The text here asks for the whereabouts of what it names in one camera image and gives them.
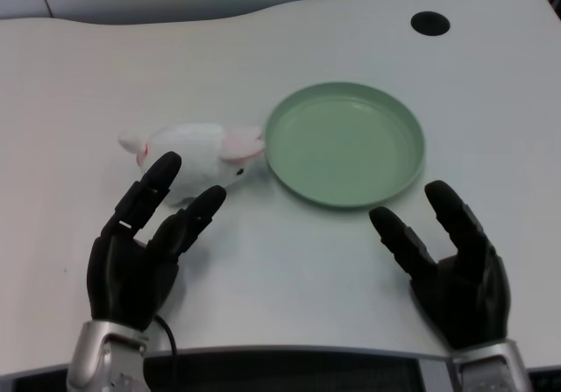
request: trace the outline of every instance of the black hole in table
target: black hole in table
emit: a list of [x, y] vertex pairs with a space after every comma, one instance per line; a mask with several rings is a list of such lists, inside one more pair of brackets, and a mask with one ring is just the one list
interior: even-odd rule
[[436, 12], [419, 12], [411, 18], [413, 29], [423, 35], [436, 37], [450, 30], [450, 21]]

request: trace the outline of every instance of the fingertip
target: fingertip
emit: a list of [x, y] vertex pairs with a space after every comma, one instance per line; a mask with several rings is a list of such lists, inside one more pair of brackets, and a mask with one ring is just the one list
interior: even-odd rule
[[427, 184], [424, 187], [424, 192], [437, 214], [462, 210], [464, 207], [464, 201], [458, 193], [442, 180]]
[[368, 216], [381, 237], [393, 237], [402, 232], [405, 226], [397, 215], [384, 206], [374, 208]]

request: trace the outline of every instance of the black cable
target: black cable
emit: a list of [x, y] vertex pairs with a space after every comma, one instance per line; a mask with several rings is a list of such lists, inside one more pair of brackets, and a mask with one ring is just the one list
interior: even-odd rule
[[177, 377], [177, 345], [175, 344], [174, 333], [170, 329], [169, 325], [160, 315], [154, 316], [154, 320], [157, 324], [161, 326], [161, 328], [166, 332], [167, 338], [169, 339], [169, 345], [172, 347], [172, 381], [171, 381], [171, 389], [173, 392], [179, 391], [179, 379]]

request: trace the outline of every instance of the robotic hand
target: robotic hand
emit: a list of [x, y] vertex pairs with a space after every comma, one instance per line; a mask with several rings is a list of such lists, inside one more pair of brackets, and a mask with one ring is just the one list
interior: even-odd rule
[[169, 192], [181, 157], [166, 153], [115, 208], [92, 247], [88, 264], [91, 321], [84, 324], [68, 369], [69, 390], [148, 391], [143, 331], [166, 301], [177, 260], [210, 224], [226, 198], [214, 186], [168, 217], [147, 245], [134, 239]]
[[381, 242], [411, 276], [421, 311], [455, 350], [462, 390], [532, 390], [515, 343], [505, 339], [510, 293], [501, 258], [450, 186], [432, 182], [425, 193], [458, 253], [435, 263], [415, 232], [384, 207], [370, 211]]

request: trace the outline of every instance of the green plastic dish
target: green plastic dish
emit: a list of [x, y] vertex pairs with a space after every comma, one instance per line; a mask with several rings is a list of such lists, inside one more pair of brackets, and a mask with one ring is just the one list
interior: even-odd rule
[[404, 190], [423, 169], [421, 126], [409, 109], [378, 89], [329, 82], [280, 103], [265, 132], [277, 177], [310, 201], [373, 205]]

